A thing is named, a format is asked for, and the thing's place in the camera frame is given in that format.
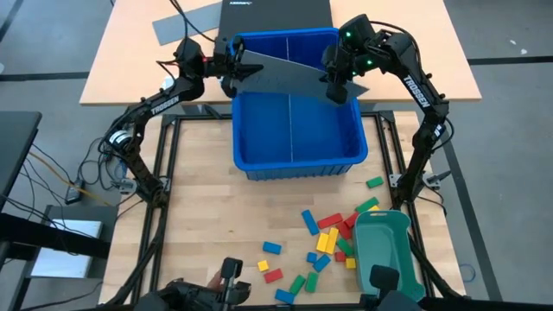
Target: blue plastic bin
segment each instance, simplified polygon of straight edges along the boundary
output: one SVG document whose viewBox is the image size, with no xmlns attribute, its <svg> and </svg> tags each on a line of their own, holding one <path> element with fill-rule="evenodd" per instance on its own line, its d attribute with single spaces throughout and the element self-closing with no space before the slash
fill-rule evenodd
<svg viewBox="0 0 553 311">
<path fill-rule="evenodd" d="M 321 70 L 324 49 L 338 41 L 338 29 L 240 35 L 248 50 Z M 232 130 L 234 163 L 254 181 L 339 175 L 368 153 L 357 99 L 336 106 L 316 98 L 243 92 L 232 101 Z"/>
</svg>

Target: wooden work surface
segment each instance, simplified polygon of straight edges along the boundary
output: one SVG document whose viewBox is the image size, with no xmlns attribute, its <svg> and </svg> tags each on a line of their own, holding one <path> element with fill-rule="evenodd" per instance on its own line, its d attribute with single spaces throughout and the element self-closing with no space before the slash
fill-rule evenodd
<svg viewBox="0 0 553 311">
<path fill-rule="evenodd" d="M 219 0 L 181 1 L 182 8 L 193 10 Z M 423 68 L 432 73 L 438 92 L 450 100 L 481 99 L 478 86 L 457 39 L 442 0 L 330 0 L 333 25 L 339 28 L 358 14 L 388 22 L 411 32 L 421 49 Z M 176 15 L 168 0 L 117 0 L 105 28 L 96 59 L 80 98 L 82 105 L 129 105 L 142 96 L 157 92 L 166 73 L 156 60 L 171 60 L 179 42 L 160 46 L 152 22 Z M 206 32 L 214 38 L 218 29 Z M 192 36 L 206 55 L 213 44 L 200 35 Z M 355 82 L 370 88 L 359 97 L 361 102 L 412 102 L 399 79 L 379 70 L 369 72 Z M 200 103 L 228 103 L 215 78 L 205 80 L 206 91 Z"/>
<path fill-rule="evenodd" d="M 404 157 L 410 159 L 410 138 L 418 128 L 416 114 L 396 112 L 396 120 Z M 142 156 L 150 168 L 155 160 L 160 124 L 159 117 L 148 123 L 142 144 Z M 273 297 L 277 288 L 288 290 L 298 274 L 306 276 L 313 270 L 306 262 L 306 255 L 315 251 L 317 237 L 309 234 L 302 220 L 303 210 L 311 210 L 315 219 L 333 213 L 347 217 L 357 205 L 372 196 L 380 200 L 381 208 L 390 207 L 387 186 L 368 189 L 365 184 L 372 177 L 385 176 L 385 169 L 374 119 L 364 118 L 364 127 L 369 155 L 344 175 L 248 181 L 232 160 L 230 121 L 183 122 L 163 246 L 160 287 L 178 277 L 187 282 L 207 284 L 225 257 L 235 257 L 244 260 L 239 279 L 252 284 L 246 304 L 275 303 Z M 168 134 L 167 142 L 171 141 L 170 136 Z M 388 137 L 388 142 L 391 144 L 391 137 Z M 390 151 L 391 158 L 395 159 L 392 146 Z M 163 165 L 167 163 L 168 153 L 167 145 Z M 396 162 L 392 160 L 392 163 L 397 171 Z M 423 191 L 421 195 L 438 200 L 430 191 Z M 121 211 L 136 201 L 133 198 L 124 203 Z M 454 290 L 464 293 L 442 209 L 436 204 L 417 200 L 416 210 L 429 260 Z M 119 219 L 111 242 L 100 302 L 113 297 L 134 268 L 144 214 L 145 204 L 142 203 Z M 263 252 L 263 241 L 282 244 L 282 254 Z M 264 282 L 263 273 L 257 270 L 257 262 L 265 259 L 271 270 L 283 270 L 284 279 L 271 284 Z M 146 270 L 144 289 L 149 285 L 149 274 L 150 270 Z M 356 301 L 359 301 L 359 288 L 355 270 L 347 270 L 344 263 L 335 262 L 334 257 L 321 272 L 316 293 L 308 294 L 302 290 L 296 297 L 296 303 Z"/>
</svg>

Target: green block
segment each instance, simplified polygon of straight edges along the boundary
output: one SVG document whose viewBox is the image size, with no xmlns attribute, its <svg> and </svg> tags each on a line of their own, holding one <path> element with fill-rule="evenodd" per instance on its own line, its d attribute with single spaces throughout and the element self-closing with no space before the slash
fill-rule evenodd
<svg viewBox="0 0 553 311">
<path fill-rule="evenodd" d="M 340 249 L 346 254 L 346 256 L 353 255 L 353 248 L 345 239 L 341 238 L 338 240 L 338 247 L 340 247 Z"/>
<path fill-rule="evenodd" d="M 368 211 L 369 208 L 371 208 L 375 205 L 378 205 L 378 199 L 377 199 L 377 197 L 372 197 L 367 202 L 361 204 L 360 206 L 355 207 L 355 210 L 358 213 L 362 213 L 362 212 Z"/>
<path fill-rule="evenodd" d="M 366 181 L 366 185 L 369 186 L 369 188 L 374 188 L 382 185 L 384 183 L 384 180 L 382 177 L 373 178 L 369 181 Z"/>
<path fill-rule="evenodd" d="M 305 283 L 305 277 L 296 276 L 296 279 L 294 280 L 292 285 L 290 285 L 289 292 L 294 294 L 294 295 L 297 295 L 297 293 L 300 292 L 300 289 L 302 289 L 302 286 L 303 286 L 304 283 Z"/>
<path fill-rule="evenodd" d="M 308 282 L 305 284 L 305 291 L 314 293 L 317 289 L 317 280 L 319 280 L 319 275 L 314 272 L 309 272 Z"/>
</svg>

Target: green plastic tray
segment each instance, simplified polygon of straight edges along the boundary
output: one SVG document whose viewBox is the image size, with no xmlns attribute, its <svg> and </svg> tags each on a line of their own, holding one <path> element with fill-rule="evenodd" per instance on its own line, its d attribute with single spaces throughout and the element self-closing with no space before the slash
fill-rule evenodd
<svg viewBox="0 0 553 311">
<path fill-rule="evenodd" d="M 410 219 L 398 211 L 361 213 L 353 228 L 353 244 L 357 261 L 357 282 L 363 292 L 378 295 L 370 282 L 375 264 L 399 272 L 397 289 L 414 301 L 424 297 L 424 286 L 416 281 L 413 259 L 407 237 Z"/>
</svg>

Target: red block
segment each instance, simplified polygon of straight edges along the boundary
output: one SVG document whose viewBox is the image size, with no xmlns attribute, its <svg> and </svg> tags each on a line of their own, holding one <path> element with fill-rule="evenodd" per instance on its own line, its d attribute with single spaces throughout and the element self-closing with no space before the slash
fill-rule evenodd
<svg viewBox="0 0 553 311">
<path fill-rule="evenodd" d="M 277 270 L 273 270 L 271 272 L 265 273 L 265 275 L 263 277 L 265 278 L 266 283 L 270 283 L 270 282 L 274 282 L 278 279 L 282 279 L 283 278 L 283 272 L 280 269 L 277 269 Z"/>
<path fill-rule="evenodd" d="M 340 213 L 336 213 L 332 216 L 326 217 L 325 219 L 321 219 L 321 220 L 317 221 L 317 225 L 319 226 L 320 229 L 324 229 L 324 228 L 329 227 L 331 225 L 338 224 L 342 220 L 343 220 L 342 215 L 340 215 Z"/>
<path fill-rule="evenodd" d="M 348 227 L 353 228 L 353 226 L 355 225 L 355 220 L 357 219 L 357 216 L 359 216 L 359 212 L 353 213 L 353 215 L 348 217 L 344 222 Z"/>
<path fill-rule="evenodd" d="M 336 261 L 339 262 L 339 263 L 344 263 L 346 261 L 346 253 L 343 252 L 343 251 L 338 251 L 337 253 L 334 254 L 335 255 L 335 258 L 336 258 Z"/>
<path fill-rule="evenodd" d="M 336 225 L 336 228 L 338 228 L 338 231 L 340 232 L 340 235 L 344 239 L 350 239 L 352 238 L 352 229 L 350 229 L 345 221 L 342 221 Z"/>
</svg>

